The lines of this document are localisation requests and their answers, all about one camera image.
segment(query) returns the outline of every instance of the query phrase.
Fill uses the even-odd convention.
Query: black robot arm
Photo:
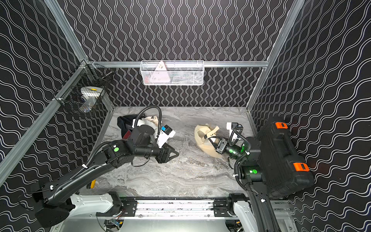
[[[62,177],[48,183],[36,182],[31,185],[32,196],[36,202],[35,216],[39,219],[55,214],[57,224],[68,217],[69,211],[75,206],[69,203],[69,198],[79,189],[86,186],[97,177],[110,172],[125,163],[130,163],[135,156],[149,159],[154,157],[158,163],[166,163],[179,153],[165,143],[159,148],[153,136],[154,130],[147,125],[135,127],[128,140],[115,140],[102,148],[100,152],[90,157],[86,164]]]
[[[270,204],[264,173],[259,167],[260,141],[253,137],[245,138],[241,132],[243,127],[238,123],[229,138],[217,137],[219,142],[213,143],[215,150],[220,154],[227,154],[236,159],[234,176],[237,183],[249,196],[259,232],[279,232],[279,226],[273,208]],[[243,140],[241,147],[232,141],[233,134]],[[233,204],[230,204],[229,212],[233,213]]]

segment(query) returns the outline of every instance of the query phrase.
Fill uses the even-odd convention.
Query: black carrying case
[[[270,118],[256,136],[262,143],[259,166],[265,175],[270,197],[287,196],[314,185],[310,171],[297,171],[294,166],[298,163],[299,168],[308,169],[306,164],[299,164],[305,163],[304,157],[296,152],[284,122],[279,117]]]

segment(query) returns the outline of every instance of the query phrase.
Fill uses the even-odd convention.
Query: beige cloth
[[[204,139],[204,136],[211,132],[212,130],[206,125],[197,125],[194,129],[194,139],[196,140],[197,146],[206,154],[220,159],[225,159],[224,155],[219,154],[216,152],[214,146],[210,143],[208,139]]]
[[[153,122],[156,126],[158,126],[158,118],[157,116],[148,116],[145,118],[142,118],[143,120],[148,120],[150,122]]]

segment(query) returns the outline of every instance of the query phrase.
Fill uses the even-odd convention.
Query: wire mesh basket
[[[142,61],[144,85],[202,85],[204,61]]]
[[[64,95],[57,99],[66,113],[91,114],[106,94],[114,72],[101,65],[88,65]]]

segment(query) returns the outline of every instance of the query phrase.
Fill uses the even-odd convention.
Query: wavy line pattern
[[[25,156],[0,187],[0,231],[46,231],[34,214],[22,208],[18,196],[29,192],[29,185],[48,182],[81,166],[94,146],[107,110],[101,103],[95,115],[80,118],[61,107],[32,144]],[[30,195],[20,204],[33,207]]]
[[[371,228],[371,2],[306,1],[253,107],[273,115],[315,186],[290,196],[301,232]]]
[[[0,2],[0,161],[78,65],[43,0]]]
[[[58,2],[92,61],[263,61],[293,0]]]
[[[108,94],[116,106],[244,107],[262,68],[206,68],[201,86],[143,85],[137,68],[121,68]]]
[[[0,159],[16,144],[78,66],[43,0],[0,1]],[[73,117],[60,108],[0,186],[0,232],[46,232],[32,211],[30,184],[86,161],[107,110]]]

